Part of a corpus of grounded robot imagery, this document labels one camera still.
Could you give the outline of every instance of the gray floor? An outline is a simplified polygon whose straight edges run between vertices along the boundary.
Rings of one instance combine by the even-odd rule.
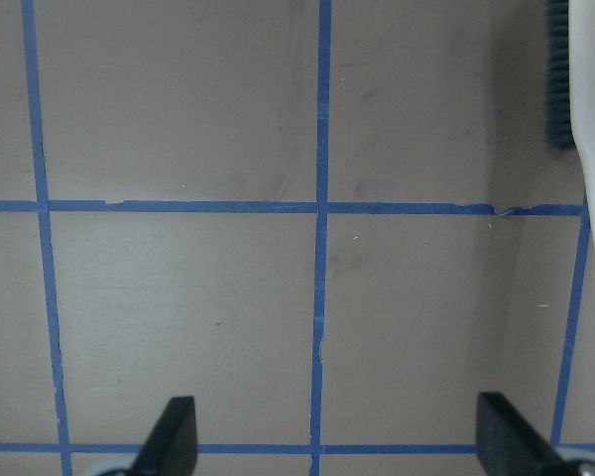
[[[311,211],[52,211],[45,288],[39,214],[54,202],[36,196],[21,5],[0,0],[0,474],[69,476],[58,443],[70,443],[82,445],[69,459],[81,475],[117,453],[83,448],[139,444],[174,394],[196,395],[201,443],[307,447],[322,239],[318,3],[35,8],[43,182],[59,208],[211,200]],[[532,0],[333,0],[329,200],[579,209],[576,154],[542,139],[543,25]],[[481,390],[505,392],[551,434],[577,214],[329,213],[321,444],[429,449],[322,455],[321,476],[482,474],[472,454],[440,454],[471,453]],[[595,443],[589,250],[562,443]],[[69,441],[58,435],[50,280]],[[197,474],[310,466],[310,454],[207,450]]]

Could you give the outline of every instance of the grid of blue tape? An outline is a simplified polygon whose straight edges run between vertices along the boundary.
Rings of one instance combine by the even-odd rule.
[[[62,476],[71,476],[72,453],[135,453],[134,444],[71,444],[63,397],[63,371],[60,353],[60,326],[57,308],[55,266],[51,236],[51,212],[173,212],[173,213],[311,213],[316,214],[314,316],[312,346],[311,419],[308,445],[282,444],[201,444],[201,453],[229,454],[303,454],[312,457],[310,476],[319,475],[322,454],[473,454],[471,444],[385,444],[331,445],[321,443],[322,362],[319,347],[324,332],[326,297],[326,234],[329,214],[436,214],[436,215],[523,215],[579,216],[581,226],[577,241],[573,284],[570,295],[567,328],[554,409],[550,440],[564,446],[561,432],[573,359],[579,307],[586,268],[590,221],[586,202],[582,205],[538,205],[497,213],[491,204],[456,205],[451,203],[355,203],[328,201],[328,121],[330,90],[331,0],[319,2],[318,84],[317,84],[317,200],[316,202],[238,202],[238,201],[141,201],[110,204],[98,200],[50,200],[45,170],[42,137],[42,107],[38,85],[38,58],[34,0],[21,0],[24,27],[26,71],[28,80],[31,137],[33,144],[36,201],[0,200],[0,212],[37,213],[40,226],[41,253],[53,380],[56,387],[58,444],[0,443],[1,452],[58,453]],[[595,444],[572,446],[595,451]]]

